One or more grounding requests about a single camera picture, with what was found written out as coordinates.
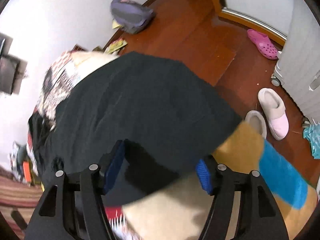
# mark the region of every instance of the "dark gray fabric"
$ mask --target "dark gray fabric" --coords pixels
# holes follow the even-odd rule
[[[35,155],[46,185],[57,168],[82,171],[126,139],[116,185],[103,197],[105,205],[121,205],[193,171],[240,121],[183,63],[132,52],[76,85],[58,105],[56,128]]]

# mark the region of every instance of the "teal plastic bag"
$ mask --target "teal plastic bag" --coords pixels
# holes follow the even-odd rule
[[[320,124],[305,128],[303,137],[310,142],[312,156],[315,159],[320,159]]]

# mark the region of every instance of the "white slipper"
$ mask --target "white slipper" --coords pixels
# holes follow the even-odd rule
[[[260,112],[251,110],[247,113],[244,119],[247,123],[249,123],[255,130],[261,134],[263,138],[267,138],[267,126],[266,121],[264,120],[262,114]]]
[[[282,140],[289,131],[288,118],[281,97],[271,88],[263,88],[258,100],[268,120],[271,134],[276,140]]]

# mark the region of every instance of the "blue stripe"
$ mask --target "blue stripe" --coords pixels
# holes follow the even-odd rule
[[[308,184],[266,140],[259,169],[272,193],[296,209],[303,207],[308,195]]]

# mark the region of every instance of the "footwear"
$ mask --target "footwear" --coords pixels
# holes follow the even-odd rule
[[[257,46],[260,53],[268,59],[276,60],[278,50],[271,43],[269,37],[253,29],[247,31],[249,39]]]
[[[268,120],[272,136],[282,140],[289,131],[288,118],[281,97],[271,88],[263,88],[258,93],[258,100]]]
[[[244,119],[247,123],[249,123],[263,138],[267,137],[267,126],[266,121],[264,120],[262,114],[260,112],[251,110],[247,113]]]

